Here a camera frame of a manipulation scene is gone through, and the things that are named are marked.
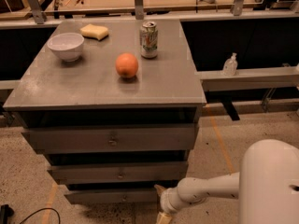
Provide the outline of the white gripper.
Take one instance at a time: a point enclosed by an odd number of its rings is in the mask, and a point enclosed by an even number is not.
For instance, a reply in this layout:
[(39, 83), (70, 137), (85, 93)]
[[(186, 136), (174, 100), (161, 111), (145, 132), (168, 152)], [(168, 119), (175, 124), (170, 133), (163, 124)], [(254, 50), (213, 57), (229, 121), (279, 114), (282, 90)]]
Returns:
[(164, 212), (159, 212), (156, 224), (170, 224), (172, 214), (177, 213), (181, 207), (180, 198), (177, 189), (166, 189), (165, 187), (155, 184), (154, 185), (158, 196), (160, 197), (160, 206)]

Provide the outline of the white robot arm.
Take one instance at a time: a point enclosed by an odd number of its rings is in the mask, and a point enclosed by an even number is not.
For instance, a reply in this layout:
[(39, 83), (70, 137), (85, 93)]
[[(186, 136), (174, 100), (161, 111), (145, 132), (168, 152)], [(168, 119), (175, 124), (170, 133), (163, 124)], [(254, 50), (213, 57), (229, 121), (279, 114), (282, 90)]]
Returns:
[(237, 199), (238, 224), (299, 224), (299, 149), (258, 141), (247, 149), (238, 173), (186, 177), (174, 188), (155, 188), (162, 208), (156, 224), (170, 224), (175, 213), (210, 197)]

